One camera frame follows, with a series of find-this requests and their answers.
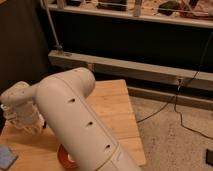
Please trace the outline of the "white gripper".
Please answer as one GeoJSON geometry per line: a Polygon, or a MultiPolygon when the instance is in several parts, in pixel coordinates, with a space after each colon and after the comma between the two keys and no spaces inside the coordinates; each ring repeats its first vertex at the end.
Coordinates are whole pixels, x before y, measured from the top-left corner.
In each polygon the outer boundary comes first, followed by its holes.
{"type": "Polygon", "coordinates": [[[4,118],[18,130],[27,133],[41,133],[44,120],[33,102],[19,106],[3,106],[4,118]]]}

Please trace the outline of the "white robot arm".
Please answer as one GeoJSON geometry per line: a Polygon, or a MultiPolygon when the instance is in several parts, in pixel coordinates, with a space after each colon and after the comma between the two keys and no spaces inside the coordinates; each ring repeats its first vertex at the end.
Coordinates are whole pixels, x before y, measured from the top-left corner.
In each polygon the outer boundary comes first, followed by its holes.
{"type": "Polygon", "coordinates": [[[0,102],[15,124],[33,127],[43,118],[81,171],[140,171],[86,102],[94,87],[93,73],[80,67],[34,85],[20,81],[0,95],[0,102]]]}

